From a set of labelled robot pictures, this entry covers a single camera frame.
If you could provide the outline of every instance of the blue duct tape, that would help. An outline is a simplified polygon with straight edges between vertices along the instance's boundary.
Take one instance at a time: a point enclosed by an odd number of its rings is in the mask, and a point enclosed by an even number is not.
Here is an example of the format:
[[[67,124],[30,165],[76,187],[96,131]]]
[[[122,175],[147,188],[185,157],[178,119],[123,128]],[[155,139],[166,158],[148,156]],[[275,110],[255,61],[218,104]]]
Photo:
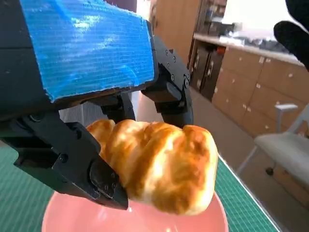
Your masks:
[[[146,21],[102,0],[20,0],[51,102],[154,79]]]

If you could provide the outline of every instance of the countertop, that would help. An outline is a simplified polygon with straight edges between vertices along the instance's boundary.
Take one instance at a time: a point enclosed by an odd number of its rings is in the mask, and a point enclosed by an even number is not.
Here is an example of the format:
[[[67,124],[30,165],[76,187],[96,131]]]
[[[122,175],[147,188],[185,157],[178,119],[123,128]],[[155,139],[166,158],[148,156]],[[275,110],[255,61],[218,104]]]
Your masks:
[[[231,47],[231,48],[239,49],[242,51],[254,53],[259,56],[266,57],[266,58],[273,58],[273,59],[281,60],[283,62],[288,62],[288,63],[296,64],[299,66],[304,66],[303,63],[298,61],[297,58],[293,55],[280,53],[280,52],[267,51],[267,50],[263,50],[263,49],[260,49],[258,47],[253,47],[253,46],[242,45],[240,43],[237,43],[238,42],[237,40],[233,40],[228,37],[216,37],[216,36],[209,36],[209,35],[195,33],[193,35],[193,38],[199,41],[210,43],[210,44],[217,44],[217,45],[224,46],[224,47]]]

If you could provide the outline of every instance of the pink plate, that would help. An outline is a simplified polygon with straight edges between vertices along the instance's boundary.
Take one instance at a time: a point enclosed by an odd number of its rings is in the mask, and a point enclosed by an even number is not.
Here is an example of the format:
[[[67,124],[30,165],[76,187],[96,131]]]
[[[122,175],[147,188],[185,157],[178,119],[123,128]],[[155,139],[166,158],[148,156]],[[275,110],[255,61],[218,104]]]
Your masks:
[[[137,202],[126,211],[55,192],[45,211],[42,232],[228,232],[223,206],[214,194],[203,213],[174,216]]]

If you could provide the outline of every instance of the green cutting mat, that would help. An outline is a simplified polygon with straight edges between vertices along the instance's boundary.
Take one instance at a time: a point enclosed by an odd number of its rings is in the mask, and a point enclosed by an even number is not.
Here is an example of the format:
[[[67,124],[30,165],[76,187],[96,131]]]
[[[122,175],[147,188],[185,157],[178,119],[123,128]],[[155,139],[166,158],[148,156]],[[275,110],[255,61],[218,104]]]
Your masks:
[[[0,147],[0,230],[40,232],[53,191],[14,167],[16,158],[13,149]],[[225,208],[230,232],[279,231],[222,160],[218,163],[215,188]]]

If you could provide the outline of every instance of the croissant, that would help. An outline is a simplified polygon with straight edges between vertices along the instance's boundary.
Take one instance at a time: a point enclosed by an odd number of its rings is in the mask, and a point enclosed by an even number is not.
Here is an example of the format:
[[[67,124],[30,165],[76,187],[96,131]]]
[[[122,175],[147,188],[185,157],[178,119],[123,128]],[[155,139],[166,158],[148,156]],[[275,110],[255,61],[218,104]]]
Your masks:
[[[163,122],[99,120],[87,127],[100,156],[119,174],[129,199],[177,215],[196,215],[211,202],[218,151],[211,134]]]

